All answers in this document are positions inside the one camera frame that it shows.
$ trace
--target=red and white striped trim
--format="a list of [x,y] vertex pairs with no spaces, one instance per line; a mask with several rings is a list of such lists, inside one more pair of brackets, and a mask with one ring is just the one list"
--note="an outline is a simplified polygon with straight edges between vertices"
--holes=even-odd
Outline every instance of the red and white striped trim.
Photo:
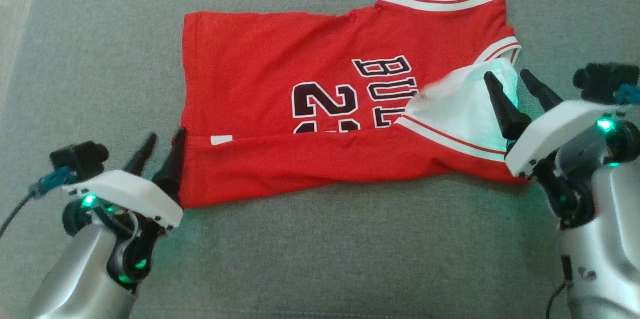
[[426,125],[422,121],[409,116],[409,114],[404,114],[402,117],[398,118],[395,123],[396,125],[402,125],[412,132],[416,132],[432,142],[436,142],[442,146],[450,148],[451,150],[471,155],[471,157],[491,160],[492,162],[505,162],[506,152],[483,148],[482,146],[474,145],[458,139],[457,137],[447,135],[444,132]]
[[489,60],[497,59],[500,55],[505,54],[508,51],[513,51],[508,58],[511,61],[511,64],[514,64],[516,59],[518,59],[518,54],[520,54],[520,50],[522,46],[518,43],[518,39],[515,36],[508,36],[496,43],[489,45],[478,59],[475,60],[473,64],[480,64],[484,62],[488,62]]
[[381,0],[425,12],[455,12],[493,2],[494,0]]

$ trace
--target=green light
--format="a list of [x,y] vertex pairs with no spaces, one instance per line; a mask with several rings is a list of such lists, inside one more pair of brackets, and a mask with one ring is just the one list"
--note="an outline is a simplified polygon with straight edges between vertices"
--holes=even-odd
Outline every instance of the green light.
[[144,267],[147,266],[147,260],[144,259],[141,262],[138,262],[138,264],[135,265],[136,269],[144,269]]
[[94,205],[96,199],[98,199],[98,196],[96,196],[96,194],[89,194],[85,196],[84,201],[82,202],[82,206],[90,208],[92,205]]
[[118,280],[123,284],[133,284],[133,281],[126,275],[118,276]]
[[613,129],[613,121],[607,119],[598,120],[598,126],[603,132],[608,133]]

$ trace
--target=robotic arm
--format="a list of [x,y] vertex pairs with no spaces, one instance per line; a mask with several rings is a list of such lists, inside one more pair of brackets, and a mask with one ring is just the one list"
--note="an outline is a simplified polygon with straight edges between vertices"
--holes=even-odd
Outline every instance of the robotic arm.
[[563,101],[529,71],[521,78],[546,111],[533,122],[493,73],[484,79],[510,172],[537,180],[558,218],[564,284],[554,297],[567,288],[575,319],[640,319],[640,107]]
[[77,198],[62,215],[73,242],[39,287],[29,307],[31,318],[130,316],[138,287],[151,272],[156,242],[183,218],[178,191],[185,136],[183,129],[177,133],[169,158],[151,181],[140,175],[153,152],[155,134],[124,170],[101,173],[101,161],[108,155],[95,155],[106,149],[91,142],[51,155],[56,169],[71,168],[88,180],[62,187]]

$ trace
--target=black cable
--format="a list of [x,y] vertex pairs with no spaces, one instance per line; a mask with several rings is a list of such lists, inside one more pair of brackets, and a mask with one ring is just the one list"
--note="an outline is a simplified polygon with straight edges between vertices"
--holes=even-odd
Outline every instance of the black cable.
[[29,201],[32,200],[32,198],[34,198],[34,196],[35,194],[33,192],[29,193],[27,196],[25,196],[24,199],[22,199],[20,203],[18,203],[18,206],[15,207],[15,209],[11,212],[11,214],[9,214],[9,217],[7,218],[7,220],[4,222],[4,224],[2,224],[2,228],[0,228],[0,239],[2,238],[3,235],[5,235],[5,231],[7,231],[9,224],[11,224],[11,222],[14,221],[14,219],[16,218],[16,215],[18,215],[18,212],[20,212],[20,210],[22,210],[25,207],[25,205],[27,205],[27,203],[29,203]]
[[556,300],[556,298],[558,298],[558,296],[560,296],[560,294],[562,294],[562,291],[565,290],[566,287],[567,282],[563,282],[562,285],[560,285],[560,287],[555,290],[555,292],[551,296],[551,299],[549,299],[549,304],[547,304],[546,306],[546,319],[551,319],[551,306],[554,305],[554,301]]

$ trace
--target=red basketball jersey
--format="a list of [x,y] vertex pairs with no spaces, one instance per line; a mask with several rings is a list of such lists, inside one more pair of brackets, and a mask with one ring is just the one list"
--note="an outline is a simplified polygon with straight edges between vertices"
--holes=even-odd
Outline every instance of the red basketball jersey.
[[[442,81],[455,70],[514,61],[519,48],[505,0],[378,0],[343,16],[187,14],[183,205],[451,171],[512,180],[479,86],[466,96],[458,86],[464,115],[407,105],[459,80]],[[480,119],[489,124],[472,123]]]

